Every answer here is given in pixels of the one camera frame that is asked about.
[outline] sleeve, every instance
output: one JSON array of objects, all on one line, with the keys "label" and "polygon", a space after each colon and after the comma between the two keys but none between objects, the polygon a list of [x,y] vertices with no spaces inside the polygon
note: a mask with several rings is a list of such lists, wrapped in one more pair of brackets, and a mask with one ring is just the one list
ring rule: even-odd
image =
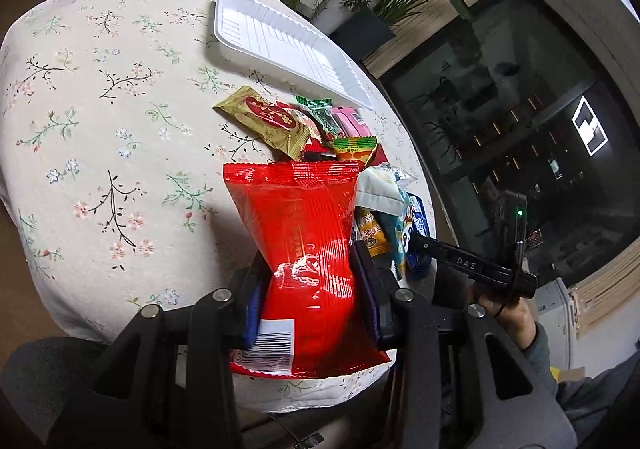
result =
[{"label": "sleeve", "polygon": [[551,364],[549,362],[549,340],[542,324],[536,322],[536,336],[531,346],[522,352],[533,366],[533,369],[542,379],[543,384],[553,397],[558,393],[558,383],[551,374]]},{"label": "sleeve", "polygon": [[640,363],[640,352],[597,377],[561,382],[556,400],[574,426],[580,444],[593,432],[625,387],[634,368]]}]

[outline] window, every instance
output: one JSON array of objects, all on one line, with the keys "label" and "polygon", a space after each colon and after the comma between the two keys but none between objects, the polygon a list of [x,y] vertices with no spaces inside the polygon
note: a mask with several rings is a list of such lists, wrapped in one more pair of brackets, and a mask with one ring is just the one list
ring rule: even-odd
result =
[{"label": "window", "polygon": [[526,194],[527,252],[574,285],[640,233],[640,128],[593,53],[541,0],[481,0],[381,81],[462,248],[492,256],[487,194]]}]

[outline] snack bag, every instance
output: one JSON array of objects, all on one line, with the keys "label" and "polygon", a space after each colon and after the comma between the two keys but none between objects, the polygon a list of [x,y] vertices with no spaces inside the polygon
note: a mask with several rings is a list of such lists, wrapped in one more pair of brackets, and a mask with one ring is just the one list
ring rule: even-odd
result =
[{"label": "snack bag", "polygon": [[334,140],[334,152],[338,160],[358,160],[364,167],[377,144],[376,137],[345,137]]},{"label": "snack bag", "polygon": [[360,237],[369,250],[371,257],[391,252],[391,245],[385,238],[379,223],[373,213],[367,209],[356,208],[356,222]]},{"label": "snack bag", "polygon": [[406,203],[398,185],[399,173],[404,171],[390,164],[369,166],[358,175],[356,206],[399,216]]},{"label": "snack bag", "polygon": [[318,126],[314,122],[314,120],[309,117],[305,112],[294,108],[286,103],[282,103],[280,101],[276,101],[276,104],[280,108],[285,108],[288,114],[293,115],[298,121],[305,124],[306,127],[309,128],[310,136],[305,144],[305,153],[329,153],[331,151],[330,148],[326,147],[322,143],[322,136],[320,135],[320,131],[318,130]]},{"label": "snack bag", "polygon": [[382,144],[378,144],[375,151],[373,152],[373,155],[371,155],[371,158],[369,159],[367,167],[379,166],[380,164],[383,164],[385,162],[388,163],[389,159],[386,158],[386,153],[385,150],[382,149]]},{"label": "snack bag", "polygon": [[411,207],[409,195],[404,189],[400,189],[404,201],[404,212],[400,216],[387,213],[378,213],[378,221],[386,238],[391,243],[396,263],[396,276],[398,280],[406,280],[408,266],[406,262],[405,246],[409,244],[411,230],[414,226],[414,211]]},{"label": "snack bag", "polygon": [[337,119],[345,134],[347,134],[347,137],[371,136],[369,126],[355,109],[338,106],[337,108],[331,108],[331,113]]},{"label": "snack bag", "polygon": [[214,108],[225,110],[239,122],[260,135],[264,142],[293,159],[309,138],[309,128],[284,109],[265,101],[250,86],[243,86]]},{"label": "snack bag", "polygon": [[296,101],[298,106],[306,112],[309,112],[311,116],[318,122],[324,133],[324,138],[328,142],[334,142],[339,137],[345,137],[343,129],[335,121],[334,115],[331,113],[332,101],[331,99],[305,99],[301,95],[296,95]]},{"label": "snack bag", "polygon": [[356,162],[225,164],[242,222],[273,277],[258,340],[237,373],[279,379],[348,375],[389,359],[367,335],[349,267]]},{"label": "snack bag", "polygon": [[[422,199],[415,194],[408,193],[409,202],[413,212],[413,227],[410,233],[417,232],[419,235],[429,237],[429,224],[427,223],[427,214],[424,212]],[[404,245],[406,260],[411,269],[413,279],[424,279],[429,275],[429,267],[431,265],[431,256],[417,255],[409,249],[409,237],[406,238]]]}]

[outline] round table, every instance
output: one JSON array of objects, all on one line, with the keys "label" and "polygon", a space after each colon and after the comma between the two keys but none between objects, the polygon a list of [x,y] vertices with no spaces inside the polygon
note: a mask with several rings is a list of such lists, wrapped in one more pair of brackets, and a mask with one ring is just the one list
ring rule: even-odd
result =
[{"label": "round table", "polygon": [[[278,0],[258,1],[309,25]],[[6,34],[0,196],[40,298],[69,335],[111,341],[145,304],[191,305],[254,257],[222,165],[273,156],[212,106],[244,85],[270,101],[293,101],[296,89],[222,58],[214,3],[47,0]],[[354,68],[376,102],[361,115],[389,161],[417,177],[409,191],[423,199],[434,231],[411,140]],[[238,402],[275,411],[331,405],[347,398],[327,391],[340,379],[353,394],[384,369],[338,381],[269,381],[268,391],[238,384]]]}]

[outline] blue snack packet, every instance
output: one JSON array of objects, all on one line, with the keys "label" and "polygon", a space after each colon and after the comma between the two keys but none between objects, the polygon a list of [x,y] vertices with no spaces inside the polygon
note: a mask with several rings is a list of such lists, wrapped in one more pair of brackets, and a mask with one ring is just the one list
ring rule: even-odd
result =
[{"label": "blue snack packet", "polygon": [[396,279],[406,280],[409,268],[406,262],[405,246],[409,245],[412,227],[412,207],[409,201],[409,194],[402,188],[398,188],[404,201],[404,212],[400,216],[394,216],[379,212],[378,223],[385,233],[386,239],[391,243],[391,250],[396,264]]},{"label": "blue snack packet", "polygon": [[410,234],[403,238],[405,241],[404,252],[406,253],[406,261],[411,270],[412,278],[424,279],[429,275],[429,267],[431,266],[431,256],[417,255],[409,249],[409,238],[411,233],[415,232],[419,235],[429,236],[429,224],[427,223],[427,214],[424,212],[422,199],[415,194],[408,193],[409,205],[413,215],[413,225]]}]

